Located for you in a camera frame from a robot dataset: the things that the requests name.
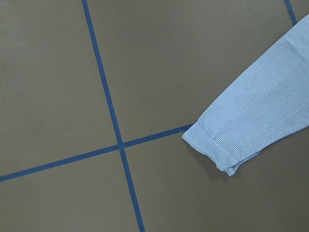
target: light blue fabric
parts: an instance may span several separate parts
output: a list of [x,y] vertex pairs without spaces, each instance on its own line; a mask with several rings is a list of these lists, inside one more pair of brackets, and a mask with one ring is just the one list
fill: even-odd
[[233,175],[271,143],[309,125],[309,15],[241,74],[185,132]]

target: sleeve cuff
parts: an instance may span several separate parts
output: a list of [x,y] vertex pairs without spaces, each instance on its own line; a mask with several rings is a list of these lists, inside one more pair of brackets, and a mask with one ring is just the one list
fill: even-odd
[[199,122],[193,124],[182,138],[196,151],[208,156],[219,170],[227,172],[228,175],[235,173],[232,169],[238,167],[239,162],[230,152],[210,138]]

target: floor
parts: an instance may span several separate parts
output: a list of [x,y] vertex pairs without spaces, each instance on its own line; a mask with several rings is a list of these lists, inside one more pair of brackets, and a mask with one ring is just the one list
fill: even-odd
[[308,0],[0,0],[1,230],[309,231],[309,129],[232,177],[181,139],[307,14]]

